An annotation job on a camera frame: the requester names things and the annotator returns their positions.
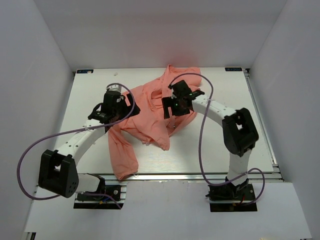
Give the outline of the salmon pink jacket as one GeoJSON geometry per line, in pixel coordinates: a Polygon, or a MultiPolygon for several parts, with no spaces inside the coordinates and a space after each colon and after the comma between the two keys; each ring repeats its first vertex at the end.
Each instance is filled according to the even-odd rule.
{"type": "Polygon", "coordinates": [[[139,163],[134,148],[122,132],[127,132],[143,144],[154,143],[164,151],[170,149],[170,137],[189,125],[197,116],[164,118],[162,99],[170,97],[168,88],[175,77],[184,80],[192,91],[199,90],[202,78],[198,67],[178,68],[168,65],[160,77],[131,89],[140,113],[112,126],[108,131],[108,147],[113,173],[118,180],[138,172],[139,163]]]}

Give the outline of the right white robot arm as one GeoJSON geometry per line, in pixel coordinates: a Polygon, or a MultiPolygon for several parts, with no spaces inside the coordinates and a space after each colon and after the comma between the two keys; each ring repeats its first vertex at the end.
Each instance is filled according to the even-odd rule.
{"type": "Polygon", "coordinates": [[[247,108],[227,107],[213,100],[211,95],[207,96],[201,90],[191,90],[184,80],[170,83],[168,88],[172,91],[172,95],[162,98],[164,118],[180,117],[191,112],[203,115],[198,142],[201,174],[209,186],[227,185],[225,187],[226,195],[233,200],[238,199],[244,193],[242,184],[246,183],[248,179],[249,158],[259,140],[259,134],[250,111],[247,108]],[[225,182],[222,183],[210,182],[203,168],[202,141],[207,118],[222,128],[223,142],[229,151],[229,168],[225,182]]]}

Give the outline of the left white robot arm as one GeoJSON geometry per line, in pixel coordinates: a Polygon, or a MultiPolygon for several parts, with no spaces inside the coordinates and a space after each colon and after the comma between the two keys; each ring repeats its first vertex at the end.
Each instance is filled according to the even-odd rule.
{"type": "Polygon", "coordinates": [[[38,186],[59,196],[70,198],[75,193],[89,194],[99,200],[105,196],[104,179],[92,173],[78,173],[77,165],[90,147],[114,125],[138,115],[133,94],[123,95],[107,90],[103,102],[97,104],[83,127],[55,150],[41,156],[38,186]]]}

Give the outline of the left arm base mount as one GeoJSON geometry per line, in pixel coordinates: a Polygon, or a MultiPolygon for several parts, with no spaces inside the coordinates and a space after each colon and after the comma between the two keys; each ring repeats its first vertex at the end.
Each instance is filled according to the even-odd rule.
{"type": "Polygon", "coordinates": [[[74,209],[120,210],[125,203],[126,185],[108,181],[96,174],[79,174],[75,192],[74,209]]]}

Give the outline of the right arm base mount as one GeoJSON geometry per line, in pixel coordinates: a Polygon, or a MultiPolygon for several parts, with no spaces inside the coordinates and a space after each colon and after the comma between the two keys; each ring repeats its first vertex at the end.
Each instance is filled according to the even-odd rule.
{"type": "Polygon", "coordinates": [[[240,213],[257,212],[258,207],[255,202],[255,191],[252,184],[248,184],[236,193],[229,187],[208,186],[208,193],[205,197],[209,200],[210,211],[212,213],[240,213]]]}

